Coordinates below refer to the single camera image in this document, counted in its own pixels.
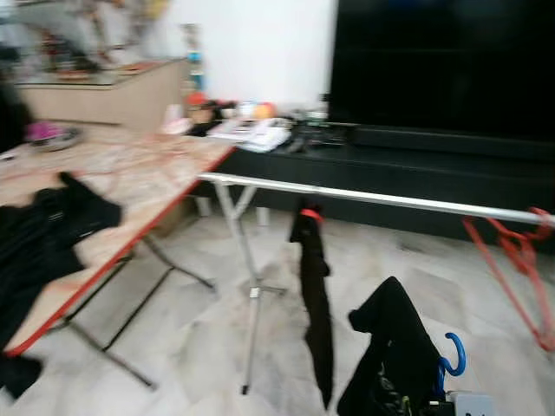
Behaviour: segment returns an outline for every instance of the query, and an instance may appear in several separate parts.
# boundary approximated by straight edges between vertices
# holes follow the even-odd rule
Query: black clothing
[[[42,288],[82,270],[73,246],[121,221],[121,208],[91,192],[69,173],[60,189],[43,189],[24,207],[0,207],[0,353],[29,313]],[[40,373],[34,361],[0,354],[0,386],[14,397]],[[13,380],[14,374],[20,374]]]
[[[333,389],[333,343],[330,306],[323,278],[330,274],[330,268],[323,258],[319,224],[315,218],[303,214],[305,206],[301,202],[301,210],[295,216],[289,241],[300,243],[302,247],[299,276],[304,304],[310,318],[304,339],[312,354],[323,404],[328,408]],[[311,208],[312,212],[318,216],[314,208]]]
[[[349,314],[355,331],[372,334],[339,400],[340,416],[412,414],[432,393],[440,355],[404,288],[394,277]]]

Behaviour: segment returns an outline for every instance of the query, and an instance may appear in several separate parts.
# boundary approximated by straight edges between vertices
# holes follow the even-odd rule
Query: table
[[[182,104],[186,60],[155,62],[136,75],[102,71],[85,81],[52,74],[22,80],[17,87],[37,119],[107,123],[152,132],[170,104]]]
[[[150,134],[143,139],[121,127],[83,126],[84,141],[54,153],[18,147],[0,161],[0,205],[26,205],[34,192],[58,187],[56,173],[72,172],[93,191],[124,208],[117,228],[85,238],[75,249],[85,270],[50,283],[4,349],[28,349],[115,263],[129,252],[232,147],[192,137]]]

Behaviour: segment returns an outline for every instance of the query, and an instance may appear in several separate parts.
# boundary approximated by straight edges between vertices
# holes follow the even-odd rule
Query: metal pole
[[[245,344],[245,372],[243,378],[243,386],[241,387],[241,393],[247,394],[251,385],[252,361],[254,358],[253,355],[258,327],[258,316],[260,311],[260,296],[262,295],[262,290],[259,287],[258,274],[255,269],[251,250],[249,248],[249,244],[247,242],[245,232],[243,231],[243,227],[241,226],[239,217],[241,211],[249,204],[250,199],[256,191],[256,188],[253,188],[252,186],[245,188],[243,195],[239,199],[240,207],[236,210],[233,207],[233,200],[229,193],[229,188],[227,187],[227,185],[216,182],[215,186],[216,193],[218,194],[219,203],[221,204],[222,210],[224,211],[225,220],[227,221],[227,224],[232,231],[233,237],[238,242],[239,249],[243,254],[243,258],[245,260],[251,280],[251,290],[249,292],[249,328],[247,331],[247,342]]]
[[[280,182],[268,179],[247,178],[244,176],[226,175],[223,173],[202,173],[200,179],[208,180],[221,185],[244,185],[256,186],[258,188],[273,191],[309,193],[326,197],[351,199],[354,201],[370,202],[373,204],[402,206],[424,211],[446,212],[457,215],[468,215],[471,217],[496,218],[504,221],[513,221],[525,224],[543,224],[547,222],[555,228],[555,216],[543,218],[531,212],[505,210],[502,208],[490,208],[481,205],[456,204],[452,202],[434,201],[432,199],[406,198],[395,195],[383,195],[380,193],[348,191],[344,189],[326,188],[313,185],[294,184],[291,182]]]

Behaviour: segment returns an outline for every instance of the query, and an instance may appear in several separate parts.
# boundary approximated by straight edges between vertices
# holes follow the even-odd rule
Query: television
[[[383,145],[550,145],[555,1],[339,0],[330,121]]]

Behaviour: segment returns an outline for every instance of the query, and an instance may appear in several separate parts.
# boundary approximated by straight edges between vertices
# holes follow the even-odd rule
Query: marble floor
[[[245,267],[224,219],[215,214],[182,225],[160,243],[190,270],[218,286],[214,294],[179,273],[170,278],[114,345],[160,386],[152,392],[64,329],[43,337],[29,355],[44,359],[39,381],[17,402],[0,391],[2,416],[317,416],[335,405],[369,337],[346,319],[388,276],[397,276],[440,352],[452,361],[453,331],[463,340],[467,371],[447,377],[446,389],[494,397],[498,415],[555,414],[555,357],[538,348],[490,276],[476,249],[445,238],[326,220],[323,238],[332,275],[327,278],[336,350],[335,394],[322,409],[303,336],[306,314],[296,277],[299,249],[286,242],[291,215],[273,211],[259,227],[245,215],[257,266],[286,295],[264,294],[251,393],[238,394],[248,316]],[[107,340],[164,266],[144,249],[78,315]],[[532,288],[499,256],[519,296],[533,309]],[[554,262],[540,258],[554,275]],[[555,285],[548,284],[555,305]]]

